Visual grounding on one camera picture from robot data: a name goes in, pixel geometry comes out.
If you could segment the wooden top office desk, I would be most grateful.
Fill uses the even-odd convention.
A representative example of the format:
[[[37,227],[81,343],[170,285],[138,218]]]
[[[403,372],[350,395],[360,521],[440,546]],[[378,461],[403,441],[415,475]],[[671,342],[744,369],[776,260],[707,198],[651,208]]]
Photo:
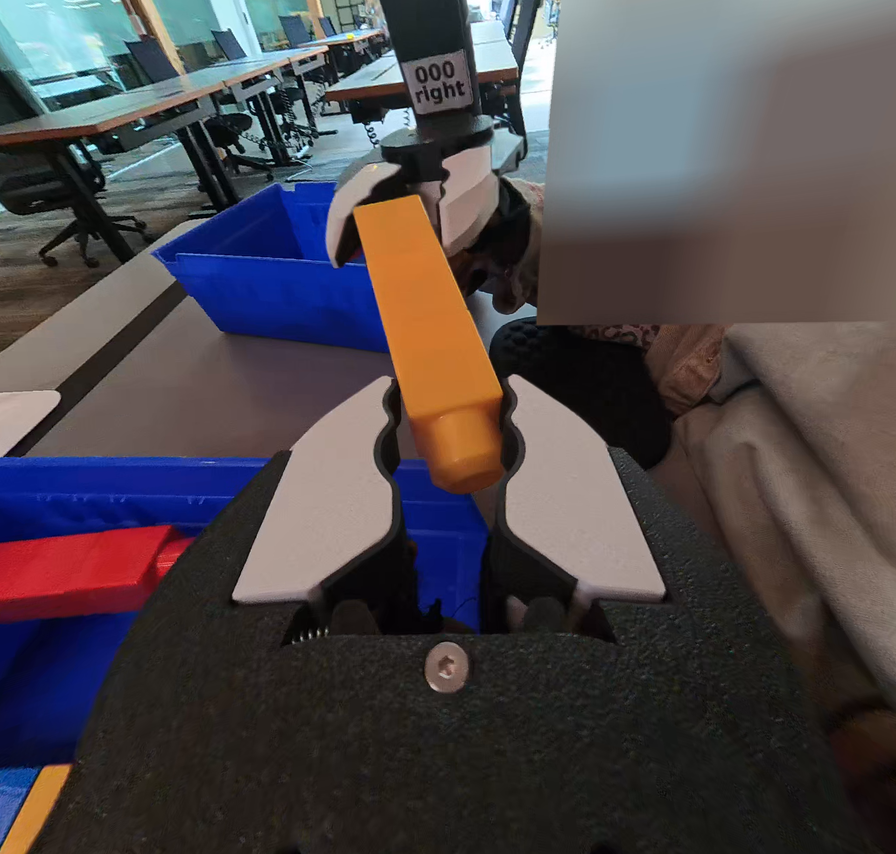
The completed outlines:
[[[283,87],[285,73],[302,78],[323,68],[328,51],[328,46],[318,44],[303,49],[267,52],[260,57],[244,56],[213,66],[225,75],[225,91],[234,97],[237,104],[248,105],[250,113],[258,121],[266,151],[275,167],[304,170],[319,134],[314,112],[308,108],[308,122],[311,125],[299,128],[304,135],[302,143],[297,149],[290,150],[273,109],[271,92]]]
[[[499,126],[524,134],[519,97],[520,69],[499,21],[474,22],[470,26],[476,61],[481,108]],[[415,96],[400,72],[392,50],[341,79],[325,94],[329,103],[340,104],[354,123],[380,122],[392,110],[411,109]]]
[[[329,85],[335,85],[346,76],[369,65],[382,56],[389,44],[383,30],[367,29],[349,31],[313,40],[305,25],[300,21],[297,32],[288,32],[288,44],[294,49],[309,49],[312,46],[328,48],[323,71]]]
[[[48,166],[66,195],[65,207],[87,225],[125,264],[135,253],[87,181],[90,154],[78,161],[74,150],[92,142],[102,152],[124,154],[165,135],[185,132],[196,175],[217,211],[239,198],[204,127],[216,114],[214,97],[239,86],[232,68],[218,64],[162,83],[142,86],[98,101],[22,119],[2,126],[6,157],[28,157]]]

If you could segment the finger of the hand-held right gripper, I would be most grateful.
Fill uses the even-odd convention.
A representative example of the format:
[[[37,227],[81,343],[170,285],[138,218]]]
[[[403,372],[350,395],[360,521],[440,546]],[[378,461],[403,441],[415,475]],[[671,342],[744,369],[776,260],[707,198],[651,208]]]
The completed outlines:
[[[396,196],[402,185],[398,164],[375,161],[353,166],[341,177],[327,215],[325,243],[333,268],[342,268],[362,248],[354,210]]]
[[[499,207],[500,182],[491,147],[473,147],[442,160],[436,208],[438,235],[446,257],[475,244]]]

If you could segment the orange block tower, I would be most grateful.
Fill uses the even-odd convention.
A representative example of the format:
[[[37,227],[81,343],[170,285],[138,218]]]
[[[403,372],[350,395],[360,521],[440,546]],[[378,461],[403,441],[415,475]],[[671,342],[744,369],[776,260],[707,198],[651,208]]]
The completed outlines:
[[[503,390],[418,196],[353,210],[400,395],[440,489],[470,494],[504,472]]]

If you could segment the blue plastic bin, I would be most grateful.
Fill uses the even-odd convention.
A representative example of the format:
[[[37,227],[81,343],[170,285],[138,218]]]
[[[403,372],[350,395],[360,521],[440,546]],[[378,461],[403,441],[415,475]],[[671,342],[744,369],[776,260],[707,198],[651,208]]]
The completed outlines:
[[[364,262],[327,255],[336,188],[272,184],[152,254],[223,333],[387,353]]]
[[[11,458],[2,460],[2,541],[168,524],[197,536],[266,459]],[[404,460],[399,486],[418,545],[422,611],[479,627],[476,584],[487,530],[471,497],[438,490],[421,460]],[[68,765],[106,673],[136,613],[2,624],[1,839],[35,783]]]

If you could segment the white poster stand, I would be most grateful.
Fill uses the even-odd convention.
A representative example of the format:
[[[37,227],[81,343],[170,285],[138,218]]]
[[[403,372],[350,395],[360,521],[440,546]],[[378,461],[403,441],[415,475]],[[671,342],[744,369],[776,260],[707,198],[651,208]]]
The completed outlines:
[[[11,455],[61,400],[56,390],[1,392],[1,456]]]

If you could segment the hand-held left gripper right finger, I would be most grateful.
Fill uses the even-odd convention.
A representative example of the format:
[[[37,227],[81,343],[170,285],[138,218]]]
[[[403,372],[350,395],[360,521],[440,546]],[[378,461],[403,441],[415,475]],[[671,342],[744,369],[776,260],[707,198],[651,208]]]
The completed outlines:
[[[481,631],[612,636],[606,603],[666,585],[600,434],[519,375],[503,381],[502,464],[481,561]]]

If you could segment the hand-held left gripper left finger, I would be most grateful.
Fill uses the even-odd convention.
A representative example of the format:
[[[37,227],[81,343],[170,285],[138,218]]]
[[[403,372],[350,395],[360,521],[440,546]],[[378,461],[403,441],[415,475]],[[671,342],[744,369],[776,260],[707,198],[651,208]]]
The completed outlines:
[[[294,608],[289,636],[422,630],[399,488],[398,381],[380,377],[326,414],[286,466],[231,593]]]

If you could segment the pile of toy blocks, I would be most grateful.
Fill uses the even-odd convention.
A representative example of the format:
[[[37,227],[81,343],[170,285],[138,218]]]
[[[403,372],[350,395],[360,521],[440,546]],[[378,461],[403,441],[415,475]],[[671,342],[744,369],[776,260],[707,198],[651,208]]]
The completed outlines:
[[[157,525],[2,543],[2,852],[26,852],[137,613],[194,541]]]

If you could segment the person's pale grey clothing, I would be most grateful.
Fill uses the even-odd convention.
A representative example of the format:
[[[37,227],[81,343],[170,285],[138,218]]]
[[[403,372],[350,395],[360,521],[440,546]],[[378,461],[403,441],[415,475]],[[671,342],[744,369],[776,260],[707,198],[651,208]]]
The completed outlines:
[[[736,323],[652,477],[740,567],[832,727],[894,712],[894,322]]]

